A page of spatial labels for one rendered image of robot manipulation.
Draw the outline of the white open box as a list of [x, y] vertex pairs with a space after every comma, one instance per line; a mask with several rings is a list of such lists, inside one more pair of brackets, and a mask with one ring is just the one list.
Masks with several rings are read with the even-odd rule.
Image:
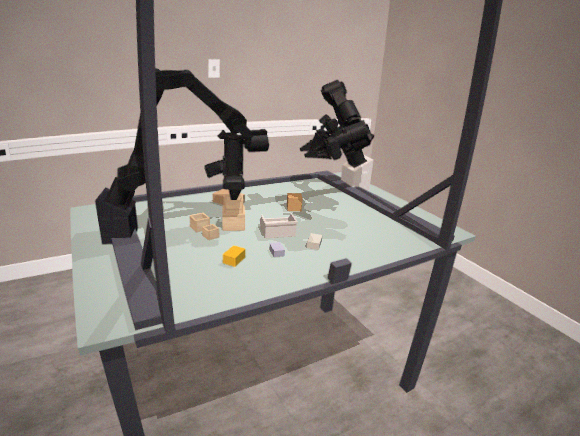
[[265, 238], [293, 237], [296, 236], [298, 221], [292, 213], [289, 217], [265, 218], [261, 215], [260, 226]]

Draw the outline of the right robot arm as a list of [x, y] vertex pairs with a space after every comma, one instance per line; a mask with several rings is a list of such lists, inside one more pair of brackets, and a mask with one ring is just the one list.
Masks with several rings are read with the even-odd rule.
[[[353, 144], [351, 144], [351, 147], [349, 147], [350, 149], [348, 147], [343, 147], [343, 150], [344, 153], [347, 155], [345, 156], [348, 163], [350, 162], [349, 163], [350, 166], [356, 168], [361, 164], [367, 162], [362, 152], [362, 149], [371, 144], [371, 141], [374, 138], [374, 134], [370, 132], [368, 124], [366, 124], [364, 120], [361, 120], [361, 116], [353, 100], [346, 99], [347, 90], [345, 84], [342, 81], [338, 82], [339, 80], [338, 81], [337, 80], [330, 82], [326, 85], [323, 85], [321, 93], [322, 95], [324, 94], [323, 97], [325, 101], [328, 101], [328, 104], [333, 106], [334, 111], [336, 110], [335, 114], [336, 117], [337, 116], [338, 117], [337, 119], [335, 118], [331, 119], [331, 117], [325, 114], [318, 121], [322, 121], [320, 123], [324, 127], [326, 127], [325, 128], [327, 130], [325, 131], [326, 135], [327, 132], [329, 131], [330, 132], [329, 136], [331, 137], [338, 136], [340, 133], [342, 133], [342, 131], [344, 130], [343, 128], [345, 126], [348, 127], [352, 135]], [[340, 129], [341, 128], [340, 126], [338, 127], [339, 123], [340, 126], [343, 127], [342, 129]]]

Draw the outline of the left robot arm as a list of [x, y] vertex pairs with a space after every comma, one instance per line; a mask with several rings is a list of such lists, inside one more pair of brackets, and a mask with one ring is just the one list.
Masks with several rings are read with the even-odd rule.
[[[182, 74], [178, 74], [182, 73]], [[201, 83], [189, 70], [159, 70], [155, 68], [156, 74], [156, 95], [157, 105], [163, 95], [164, 90], [170, 90], [180, 87], [188, 88], [209, 108], [211, 108], [230, 130], [230, 132], [221, 131], [217, 135], [219, 139], [224, 139], [224, 153], [228, 155], [243, 154], [244, 148], [250, 149], [248, 152], [264, 152], [269, 149], [269, 139], [266, 129], [248, 130], [246, 118], [232, 106], [225, 104], [211, 91]], [[174, 76], [170, 76], [174, 75]], [[236, 112], [237, 111], [237, 112]], [[141, 118], [141, 113], [140, 113]], [[117, 168], [117, 177], [111, 185], [105, 201], [126, 209], [130, 205], [134, 196], [135, 189], [145, 184], [144, 157], [142, 146], [142, 129], [139, 118], [136, 141], [134, 150], [130, 156], [128, 165]], [[251, 133], [252, 132], [252, 133]], [[237, 136], [237, 133], [241, 135]], [[138, 137], [137, 137], [138, 136]], [[136, 149], [135, 149], [136, 148]], [[212, 164], [214, 163], [214, 164]], [[205, 171], [208, 178], [211, 178], [219, 171], [218, 174], [227, 175], [226, 161], [215, 161], [205, 165]], [[212, 166], [208, 166], [212, 165]], [[216, 171], [215, 171], [216, 170]], [[123, 178], [126, 176], [126, 178]]]

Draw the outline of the yellow block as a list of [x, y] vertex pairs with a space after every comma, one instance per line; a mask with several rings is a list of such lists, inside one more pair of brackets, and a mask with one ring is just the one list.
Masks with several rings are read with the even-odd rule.
[[223, 263], [236, 267], [245, 258], [245, 248], [232, 246], [223, 254]]

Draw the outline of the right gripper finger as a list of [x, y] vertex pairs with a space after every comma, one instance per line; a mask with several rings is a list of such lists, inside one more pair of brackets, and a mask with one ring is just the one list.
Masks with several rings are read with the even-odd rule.
[[300, 147], [300, 151], [310, 151], [318, 146], [320, 146], [320, 140], [318, 137], [317, 132], [315, 132], [315, 135], [313, 137], [312, 140], [310, 140], [308, 143], [306, 143], [305, 145], [303, 145], [302, 147]]
[[320, 146], [308, 151], [304, 156], [305, 158], [332, 159], [325, 139], [323, 139]]

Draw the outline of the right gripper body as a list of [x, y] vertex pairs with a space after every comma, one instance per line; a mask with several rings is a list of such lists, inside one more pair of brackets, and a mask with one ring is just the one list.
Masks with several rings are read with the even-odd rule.
[[[341, 128], [343, 128], [343, 127], [341, 127]], [[351, 147], [351, 144], [353, 144], [353, 139], [352, 139], [352, 135], [350, 133], [350, 130], [348, 129], [348, 127], [344, 127], [343, 129], [344, 130], [342, 131], [342, 133], [340, 133], [336, 137], [329, 137], [329, 135], [328, 135], [329, 132], [327, 132], [327, 135], [326, 135], [326, 132], [323, 129], [316, 130], [316, 132], [318, 133], [320, 143], [323, 141], [323, 139], [326, 140], [330, 155], [334, 156], [334, 157], [332, 157], [333, 160], [337, 160], [337, 159], [341, 158], [342, 152], [341, 152], [340, 148], [343, 148], [346, 146], [349, 148], [349, 147]], [[326, 136], [328, 136], [328, 138]], [[330, 141], [330, 143], [327, 140]], [[337, 140], [338, 140], [338, 142], [337, 142]]]

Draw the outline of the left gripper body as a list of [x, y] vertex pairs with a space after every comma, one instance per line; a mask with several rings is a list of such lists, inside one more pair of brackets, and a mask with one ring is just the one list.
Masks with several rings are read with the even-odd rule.
[[243, 154], [228, 155], [224, 153], [224, 161], [226, 161], [227, 176], [223, 179], [223, 189], [245, 189], [245, 181], [241, 176], [243, 175]]

